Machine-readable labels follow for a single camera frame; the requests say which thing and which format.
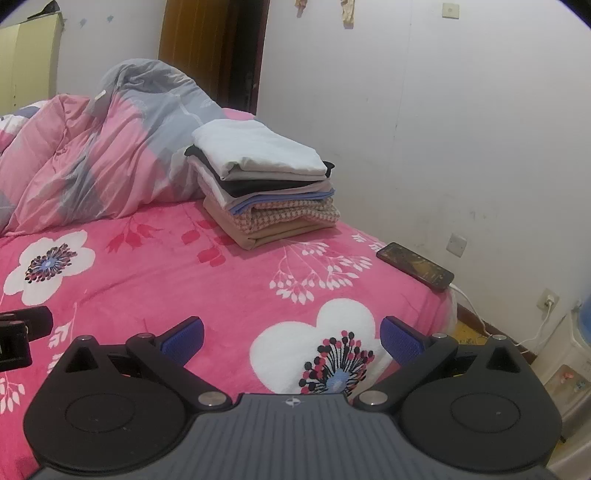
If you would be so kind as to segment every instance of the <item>white charging cable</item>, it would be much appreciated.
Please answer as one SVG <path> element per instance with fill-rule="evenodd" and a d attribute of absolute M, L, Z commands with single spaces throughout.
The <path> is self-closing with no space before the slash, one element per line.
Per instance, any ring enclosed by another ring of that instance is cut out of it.
<path fill-rule="evenodd" d="M 458 286 L 454 285 L 453 283 L 450 283 L 449 284 L 449 287 L 452 290 L 458 292 L 462 297 L 464 297 L 466 299 L 466 301 L 468 302 L 468 305 L 470 305 L 470 308 L 474 312 L 474 315 L 476 315 L 476 317 L 478 318 L 478 320 L 482 324 L 482 330 L 484 332 L 484 335 L 487 336 L 487 337 L 490 337 L 491 336 L 491 333 L 486 330 L 486 322 L 482 319 L 482 317 L 480 316 L 480 314 L 476 310 L 476 307 L 474 306 L 474 304 L 468 298 L 468 295 L 466 295 L 464 292 L 462 292 L 462 290 Z M 554 306 L 554 300 L 548 298 L 548 300 L 546 301 L 546 304 L 545 305 L 548 307 L 548 312 L 546 313 L 546 318 L 542 322 L 542 325 L 540 325 L 540 328 L 538 328 L 538 331 L 535 334 L 535 336 L 533 336 L 532 338 L 528 338 L 526 340 L 523 340 L 522 342 L 519 342 L 519 343 L 513 342 L 513 345 L 515 345 L 515 346 L 522 346 L 523 343 L 529 342 L 531 340 L 536 340 L 540 336 L 540 334 L 542 333 L 542 330 L 544 330 L 544 326 L 546 326 L 546 324 L 548 323 L 548 320 L 550 319 L 550 313 L 552 313 L 552 307 Z M 548 340 L 548 338 L 550 338 L 550 336 L 552 336 L 552 333 L 554 333 L 554 330 L 552 330 L 552 332 L 550 332 L 550 334 L 542 342 L 536 343 L 535 346 L 538 346 L 538 345 L 543 344 L 546 340 Z M 527 353 L 529 351 L 530 350 L 528 348 L 526 348 L 525 351 L 522 351 L 522 353 Z"/>

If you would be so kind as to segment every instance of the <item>black folded garment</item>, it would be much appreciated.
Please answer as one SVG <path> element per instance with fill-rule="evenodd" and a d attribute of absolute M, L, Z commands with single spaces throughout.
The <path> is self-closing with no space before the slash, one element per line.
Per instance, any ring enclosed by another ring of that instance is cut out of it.
<path fill-rule="evenodd" d="M 197 157 L 203 165 L 213 174 L 217 184 L 230 196 L 234 198 L 249 195 L 257 192 L 273 192 L 274 190 L 296 189 L 317 183 L 318 181 L 301 180 L 222 180 L 220 175 L 213 169 L 207 156 L 200 148 L 191 145 L 185 150 L 185 156 Z M 326 177 L 330 177 L 331 170 L 335 167 L 331 162 L 323 162 L 326 165 Z"/>

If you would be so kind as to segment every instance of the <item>houndstooth fabric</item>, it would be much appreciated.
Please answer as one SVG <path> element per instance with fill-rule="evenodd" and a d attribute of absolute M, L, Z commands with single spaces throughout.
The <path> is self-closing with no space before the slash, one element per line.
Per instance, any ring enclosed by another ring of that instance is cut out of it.
<path fill-rule="evenodd" d="M 244 233 L 258 232 L 267 226 L 303 218 L 320 225 L 332 226 L 340 218 L 332 197 L 324 200 L 285 200 L 255 203 L 240 215 L 227 216 Z"/>

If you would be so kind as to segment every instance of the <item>bed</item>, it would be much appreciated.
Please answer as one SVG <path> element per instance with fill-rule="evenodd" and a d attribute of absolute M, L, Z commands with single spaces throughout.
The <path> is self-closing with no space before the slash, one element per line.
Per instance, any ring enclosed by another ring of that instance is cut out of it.
<path fill-rule="evenodd" d="M 384 316 L 425 334 L 453 327 L 447 293 L 378 261 L 384 243 L 343 222 L 253 251 L 234 244 L 182 159 L 200 123 L 239 113 L 181 72 L 134 60 L 102 86 L 95 99 L 49 101 L 0 157 L 0 312 L 43 304 L 54 316 L 33 365 L 0 374 L 3 479 L 36 469 L 23 415 L 78 335 L 121 343 L 195 315 L 205 341 L 186 367 L 233 398 L 353 397 L 395 368 L 378 338 Z M 319 352 L 343 358 L 344 338 L 356 353 L 319 375 Z"/>

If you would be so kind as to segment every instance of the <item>yellow cabinet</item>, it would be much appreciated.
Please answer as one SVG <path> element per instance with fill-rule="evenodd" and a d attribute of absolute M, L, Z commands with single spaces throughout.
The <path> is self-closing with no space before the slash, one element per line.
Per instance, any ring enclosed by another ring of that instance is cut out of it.
<path fill-rule="evenodd" d="M 0 28 L 0 115 L 56 94 L 61 13 Z"/>

